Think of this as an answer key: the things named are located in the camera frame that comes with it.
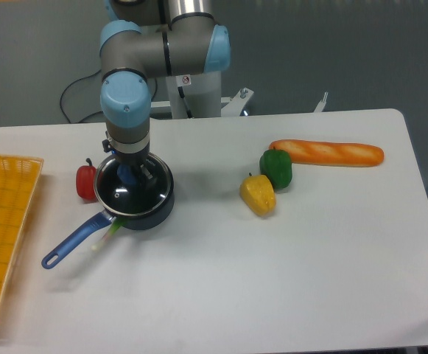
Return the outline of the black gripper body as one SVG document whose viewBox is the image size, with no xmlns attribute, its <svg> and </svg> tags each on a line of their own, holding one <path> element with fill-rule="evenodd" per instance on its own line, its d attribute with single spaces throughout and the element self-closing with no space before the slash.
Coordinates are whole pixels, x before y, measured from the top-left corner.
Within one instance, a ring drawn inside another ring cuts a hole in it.
<svg viewBox="0 0 428 354">
<path fill-rule="evenodd" d="M 150 153 L 150 136 L 126 136 L 123 139 L 107 136 L 102 147 L 106 153 L 113 153 L 120 164 L 139 170 Z"/>
</svg>

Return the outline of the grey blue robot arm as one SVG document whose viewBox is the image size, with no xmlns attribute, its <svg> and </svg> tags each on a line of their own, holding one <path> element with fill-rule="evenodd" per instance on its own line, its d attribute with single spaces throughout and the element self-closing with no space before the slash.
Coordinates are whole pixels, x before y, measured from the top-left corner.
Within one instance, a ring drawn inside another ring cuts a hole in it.
<svg viewBox="0 0 428 354">
<path fill-rule="evenodd" d="M 140 182 L 150 150 L 151 94 L 147 80 L 225 71 L 228 29 L 209 1 L 105 1 L 110 16 L 100 35 L 105 149 L 119 160 L 124 184 Z"/>
</svg>

